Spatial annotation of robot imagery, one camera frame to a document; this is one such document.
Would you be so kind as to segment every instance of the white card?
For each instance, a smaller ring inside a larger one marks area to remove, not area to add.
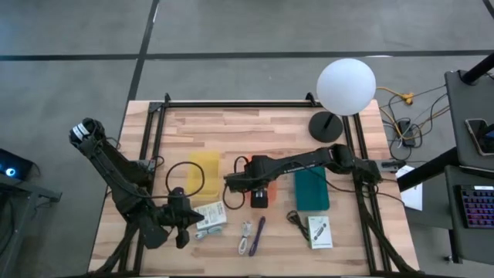
[[[412,166],[405,165],[396,172],[396,178],[400,178],[412,170],[414,170]],[[407,208],[422,211],[422,183],[403,191],[401,200]]]

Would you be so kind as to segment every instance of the white box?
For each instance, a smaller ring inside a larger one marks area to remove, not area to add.
[[[330,218],[327,216],[309,216],[307,222],[309,223],[310,248],[333,248]]]
[[[194,208],[204,216],[204,220],[197,223],[198,230],[208,229],[226,223],[226,211],[223,202],[214,202]]]

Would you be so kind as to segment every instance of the teal box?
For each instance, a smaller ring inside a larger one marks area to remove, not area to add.
[[[310,170],[326,178],[325,168]],[[298,211],[322,211],[330,209],[330,195],[326,181],[309,170],[297,171],[295,175],[295,199]]]

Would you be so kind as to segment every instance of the white globe lamp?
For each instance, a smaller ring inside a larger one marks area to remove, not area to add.
[[[309,122],[309,132],[324,143],[335,141],[343,132],[338,116],[361,112],[374,98],[376,77],[372,69],[357,59],[332,62],[317,80],[316,94],[327,111],[316,113]]]

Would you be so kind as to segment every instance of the blue light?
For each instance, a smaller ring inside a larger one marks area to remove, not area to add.
[[[9,176],[9,177],[12,177],[13,175],[15,175],[15,169],[14,168],[9,168],[5,171],[5,173]]]

